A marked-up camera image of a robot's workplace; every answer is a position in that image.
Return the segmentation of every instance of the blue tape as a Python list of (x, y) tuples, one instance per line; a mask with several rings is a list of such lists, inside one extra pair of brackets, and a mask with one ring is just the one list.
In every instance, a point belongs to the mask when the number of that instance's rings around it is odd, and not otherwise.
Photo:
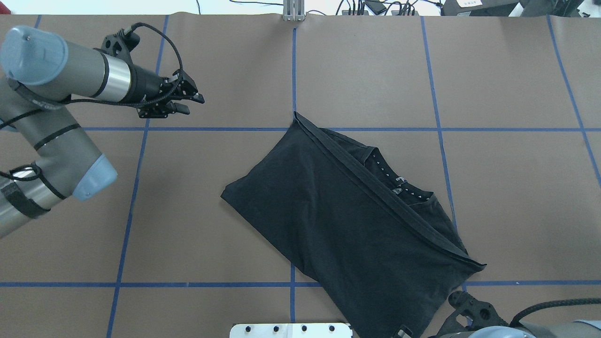
[(121, 283), (121, 287), (175, 287), (175, 288), (195, 288), (195, 287), (290, 287), (287, 281), (257, 281), (257, 282), (231, 282), (231, 283)]
[(428, 36), (426, 33), (426, 22), (424, 17), (421, 16), (421, 32), (424, 36), (424, 50), (426, 52), (426, 63), (428, 65), (428, 76), (430, 77), (430, 89), (432, 91), (432, 103), (434, 104), (434, 116), (436, 117), (436, 128), (438, 129), (438, 143), (441, 147), (441, 157), (442, 157), (442, 168), (445, 172), (445, 181), (447, 183), (447, 195), (449, 198), (449, 203), (451, 205), (451, 214), (453, 216), (453, 224), (455, 228), (457, 228), (457, 220), (455, 218), (455, 204), (453, 203), (453, 193), (451, 192), (451, 179), (449, 178), (449, 171), (447, 166), (447, 154), (445, 153), (444, 140), (442, 138), (442, 126), (441, 126), (441, 118), (438, 113), (438, 101), (436, 100), (436, 90), (434, 88), (434, 76), (432, 75), (432, 63), (430, 62), (430, 49), (428, 48)]
[(292, 111), (296, 111), (296, 27), (292, 29)]
[(0, 287), (115, 287), (115, 283), (72, 281), (0, 281)]
[[(432, 127), (326, 127), (336, 132), (437, 132)], [(145, 127), (85, 127), (86, 131), (144, 131)], [(216, 132), (285, 132), (288, 127), (148, 127), (150, 131), (216, 131)], [(481, 128), (441, 127), (443, 132), (582, 132), (580, 128)], [(601, 128), (585, 128), (587, 132), (601, 132)]]
[(566, 89), (568, 95), (570, 96), (570, 101), (572, 101), (572, 107), (574, 108), (574, 113), (576, 114), (576, 119), (578, 120), (578, 125), (580, 126), (580, 130), (582, 131), (582, 137), (587, 147), (588, 157), (591, 159), (595, 176), (597, 176), (597, 183), (601, 188), (601, 174), (599, 173), (599, 167), (597, 166), (597, 161), (595, 161), (595, 156), (593, 155), (591, 144), (588, 142), (587, 132), (584, 129), (582, 117), (580, 116), (580, 112), (578, 111), (578, 105), (576, 104), (576, 99), (574, 99), (574, 94), (572, 93), (572, 86), (570, 86), (570, 81), (567, 79), (566, 70), (563, 66), (563, 62), (561, 61), (560, 50), (557, 48), (557, 41), (555, 40), (555, 33), (553, 32), (553, 24), (551, 24), (550, 15), (547, 15), (547, 24), (549, 25), (549, 33), (551, 34), (551, 40), (553, 41), (553, 49), (555, 50), (555, 56), (557, 57), (557, 62), (560, 66), (561, 76), (563, 76), (564, 82), (566, 83)]
[(466, 286), (601, 285), (601, 280), (498, 280), (466, 281)]
[[(169, 24), (169, 16), (165, 16), (165, 22), (163, 24), (163, 33), (167, 32), (167, 25)], [(160, 70), (160, 61), (163, 55), (163, 46), (165, 39), (162, 38), (160, 41), (159, 47), (159, 55), (157, 56), (156, 61), (156, 70), (155, 73), (159, 74)], [(133, 207), (136, 202), (136, 197), (138, 195), (138, 185), (140, 181), (140, 171), (142, 168), (142, 160), (144, 159), (144, 151), (146, 150), (146, 140), (148, 139), (148, 127), (150, 127), (150, 119), (146, 119), (146, 124), (144, 125), (144, 135), (142, 136), (142, 146), (140, 147), (140, 156), (138, 158), (138, 168), (136, 169), (136, 177), (133, 183), (133, 191), (132, 191), (132, 199), (129, 204), (129, 213), (127, 216), (127, 225), (125, 227), (125, 236), (123, 238), (123, 247), (121, 248), (121, 258), (119, 259), (119, 269), (117, 271), (117, 282), (115, 285), (115, 292), (113, 294), (113, 303), (111, 305), (111, 315), (109, 317), (108, 328), (106, 329), (106, 338), (111, 338), (112, 336), (112, 327), (115, 322), (115, 314), (117, 312), (117, 303), (119, 302), (119, 291), (121, 288), (121, 279), (123, 277), (123, 266), (125, 265), (125, 255), (127, 253), (127, 245), (129, 243), (129, 234), (132, 228), (132, 220), (133, 220)]]
[(290, 322), (296, 322), (296, 268), (290, 263)]

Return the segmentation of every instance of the white metal plate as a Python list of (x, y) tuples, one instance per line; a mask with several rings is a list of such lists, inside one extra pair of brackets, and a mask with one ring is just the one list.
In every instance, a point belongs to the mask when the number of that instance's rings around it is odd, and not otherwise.
[(312, 324), (237, 324), (230, 338), (351, 338), (353, 331), (345, 323)]

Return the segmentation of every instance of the black t-shirt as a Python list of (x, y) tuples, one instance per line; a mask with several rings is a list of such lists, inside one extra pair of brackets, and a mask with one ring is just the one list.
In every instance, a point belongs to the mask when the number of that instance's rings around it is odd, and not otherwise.
[(379, 150), (298, 113), (269, 154), (222, 194), (362, 338), (419, 337), (451, 291), (485, 265), (466, 253), (432, 192)]

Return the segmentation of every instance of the black strap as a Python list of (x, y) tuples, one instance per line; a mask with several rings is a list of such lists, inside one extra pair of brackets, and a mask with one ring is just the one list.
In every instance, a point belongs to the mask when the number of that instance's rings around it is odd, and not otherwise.
[(33, 91), (31, 91), (24, 84), (22, 84), (21, 82), (19, 82), (17, 80), (14, 80), (14, 79), (11, 79), (8, 77), (6, 79), (8, 81), (8, 85), (10, 86), (10, 88), (12, 90), (14, 90), (17, 94), (19, 94), (22, 98), (24, 98), (28, 102), (31, 102), (31, 103), (35, 104), (36, 106), (40, 107), (40, 109), (42, 109), (42, 110), (55, 111), (55, 110), (59, 110), (62, 107), (64, 107), (64, 105), (60, 102), (52, 101), (43, 96), (35, 94)]
[(3, 186), (1, 191), (4, 198), (6, 198), (15, 209), (29, 218), (38, 218), (50, 211), (50, 209), (44, 209), (32, 199), (27, 198), (23, 191), (21, 191), (21, 188), (14, 182), (10, 182)]
[(66, 126), (58, 131), (55, 131), (54, 133), (44, 137), (43, 139), (41, 139), (38, 143), (36, 143), (34, 145), (34, 149), (35, 151), (38, 151), (40, 148), (42, 148), (46, 143), (54, 140), (55, 138), (61, 136), (62, 134), (68, 132), (68, 131), (72, 131), (73, 129), (77, 129), (77, 128), (81, 128), (81, 126), (78, 123), (75, 124), (71, 124), (70, 126)]
[(44, 185), (46, 185), (48, 190), (52, 191), (52, 193), (55, 194), (55, 196), (57, 196), (58, 198), (60, 198), (62, 200), (67, 199), (67, 196), (61, 194), (60, 191), (58, 191), (50, 182), (48, 182), (48, 180), (46, 179), (46, 176), (44, 176), (43, 173), (40, 173), (38, 178), (40, 179), (40, 181), (42, 181), (42, 183), (44, 183)]

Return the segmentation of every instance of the cable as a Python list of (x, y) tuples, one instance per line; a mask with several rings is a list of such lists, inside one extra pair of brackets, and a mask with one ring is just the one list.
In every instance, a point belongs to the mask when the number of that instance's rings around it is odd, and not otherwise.
[(430, 0), (418, 0), (418, 1), (426, 1), (426, 2), (429, 2), (429, 3), (431, 3), (431, 4), (433, 4), (433, 5), (437, 6), (437, 7), (442, 8), (442, 2), (440, 2), (440, 1), (439, 2), (434, 2), (434, 1), (430, 1)]
[(528, 307), (527, 309), (518, 313), (509, 323), (509, 327), (516, 327), (520, 324), (520, 320), (525, 316), (528, 316), (532, 312), (536, 312), (543, 309), (559, 306), (576, 306), (576, 305), (590, 305), (590, 304), (601, 304), (601, 298), (578, 298), (575, 300), (562, 300), (562, 301), (550, 301), (540, 303)]
[(21, 114), (21, 115), (19, 115), (17, 117), (13, 117), (10, 120), (7, 120), (7, 121), (3, 122), (2, 124), (0, 124), (0, 130), (3, 129), (4, 127), (10, 126), (11, 124), (19, 121), (21, 118), (29, 117), (29, 116), (38, 114), (40, 112), (43, 112), (43, 110), (41, 110), (41, 109), (32, 110), (32, 111), (28, 111), (28, 112), (26, 112), (24, 114)]
[(344, 2), (344, 0), (340, 0), (340, 3), (338, 4), (338, 9), (336, 9), (336, 14), (334, 15), (338, 15), (338, 12), (340, 11), (340, 7), (342, 7), (342, 3)]
[[(138, 29), (139, 27), (146, 27), (146, 28), (150, 28), (152, 29), (154, 32), (158, 33), (160, 36), (162, 36), (168, 43), (169, 45), (171, 45), (171, 47), (173, 48), (173, 51), (175, 52), (175, 55), (177, 56), (177, 61), (180, 65), (180, 68), (178, 70), (176, 70), (176, 72), (178, 73), (178, 75), (183, 72), (183, 62), (182, 62), (182, 56), (180, 55), (180, 52), (177, 50), (177, 47), (175, 46), (175, 44), (173, 43), (173, 41), (171, 41), (171, 39), (165, 35), (162, 31), (159, 31), (157, 28), (144, 23), (144, 22), (138, 22), (133, 24), (130, 27), (130, 31), (128, 32), (128, 34), (130, 32), (135, 31), (136, 29)], [(123, 29), (119, 31), (118, 34), (124, 34)], [(140, 102), (140, 103), (120, 103), (120, 102), (112, 102), (112, 101), (104, 101), (104, 100), (92, 100), (92, 99), (77, 99), (77, 100), (66, 100), (63, 101), (61, 103), (67, 105), (70, 103), (80, 103), (80, 102), (89, 102), (89, 103), (100, 103), (100, 104), (104, 104), (104, 105), (111, 105), (111, 106), (128, 106), (128, 107), (132, 107), (132, 108), (143, 108), (145, 106), (149, 106), (149, 105), (153, 105), (155, 103), (158, 103), (160, 101), (163, 101), (164, 99), (167, 99), (171, 94), (173, 94), (173, 92), (177, 89), (177, 87), (182, 83), (183, 80), (183, 76), (178, 76), (177, 77), (177, 82), (175, 83), (175, 85), (168, 91), (166, 92), (164, 95), (162, 95), (161, 97), (158, 97), (156, 99), (150, 100), (150, 101), (146, 101), (146, 102)]]
[(388, 14), (388, 11), (390, 10), (390, 7), (392, 7), (392, 5), (394, 4), (398, 4), (398, 12), (399, 14), (401, 13), (401, 10), (403, 9), (403, 4), (401, 4), (400, 1), (394, 1), (392, 4), (390, 4), (390, 6), (388, 6), (388, 8), (386, 8), (386, 11), (384, 12), (384, 15)]
[(386, 2), (386, 1), (378, 1), (378, 0), (363, 0), (363, 1), (364, 2), (378, 2), (380, 4), (385, 4), (385, 5), (391, 5), (391, 4), (395, 3), (395, 2), (398, 2), (398, 1)]
[[(17, 117), (13, 117), (13, 118), (7, 120), (6, 122), (0, 123), (0, 130), (5, 128), (6, 126), (9, 126), (9, 125), (19, 121), (22, 118), (29, 117), (29, 116), (32, 116), (35, 114), (39, 114), (41, 112), (44, 112), (44, 110), (36, 109), (36, 110), (28, 111)], [(25, 171), (25, 170), (32, 170), (34, 172), (34, 175), (29, 176), (29, 177), (17, 177), (14, 175), (14, 173), (19, 173), (19, 172)], [(10, 180), (16, 180), (16, 181), (33, 181), (33, 180), (37, 180), (40, 177), (40, 175), (41, 175), (41, 168), (35, 164), (21, 165), (20, 167), (10, 170), (8, 173), (0, 171), (0, 176), (10, 179)]]
[[(34, 175), (29, 176), (29, 177), (17, 177), (14, 175), (14, 173), (20, 173), (23, 171), (33, 171)], [(37, 180), (38, 178), (40, 178), (41, 168), (38, 167), (37, 164), (25, 164), (25, 165), (21, 165), (20, 167), (16, 167), (15, 169), (10, 170), (8, 173), (0, 171), (0, 176), (7, 178), (9, 180), (28, 182), (28, 181), (33, 181), (33, 180)]]
[(318, 11), (318, 10), (310, 10), (310, 11), (307, 12), (307, 14), (309, 14), (310, 12), (316, 12), (316, 13), (319, 13), (321, 15), (327, 15), (327, 14), (324, 14), (324, 12)]
[(260, 1), (238, 1), (238, 0), (230, 0), (230, 2), (235, 2), (237, 4), (260, 4), (260, 5), (274, 5), (274, 6), (283, 6), (284, 4), (276, 4), (274, 2), (260, 2)]

